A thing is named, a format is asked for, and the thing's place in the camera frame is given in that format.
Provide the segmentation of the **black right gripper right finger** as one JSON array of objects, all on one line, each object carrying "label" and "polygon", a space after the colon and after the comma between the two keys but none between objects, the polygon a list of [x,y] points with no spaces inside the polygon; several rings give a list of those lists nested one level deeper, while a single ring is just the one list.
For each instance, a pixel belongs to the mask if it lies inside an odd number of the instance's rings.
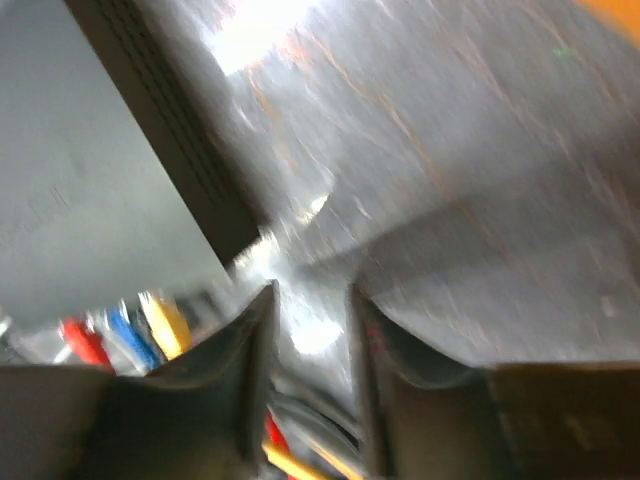
[{"label": "black right gripper right finger", "polygon": [[465,365],[349,292],[360,452],[378,479],[635,479],[635,362]]}]

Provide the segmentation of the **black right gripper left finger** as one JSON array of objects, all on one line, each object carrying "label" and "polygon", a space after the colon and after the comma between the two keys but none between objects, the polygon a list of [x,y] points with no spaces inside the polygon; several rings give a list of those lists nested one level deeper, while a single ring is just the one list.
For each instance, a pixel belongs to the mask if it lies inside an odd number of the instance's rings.
[{"label": "black right gripper left finger", "polygon": [[234,320],[145,377],[4,367],[2,477],[258,477],[278,294],[266,285]]}]

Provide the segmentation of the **black network switch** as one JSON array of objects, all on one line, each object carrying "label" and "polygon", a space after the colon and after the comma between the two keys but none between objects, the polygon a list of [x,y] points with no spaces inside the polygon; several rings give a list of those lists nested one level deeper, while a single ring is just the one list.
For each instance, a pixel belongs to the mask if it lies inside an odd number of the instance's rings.
[{"label": "black network switch", "polygon": [[135,1],[1,5],[1,309],[41,326],[219,278],[258,236]]}]

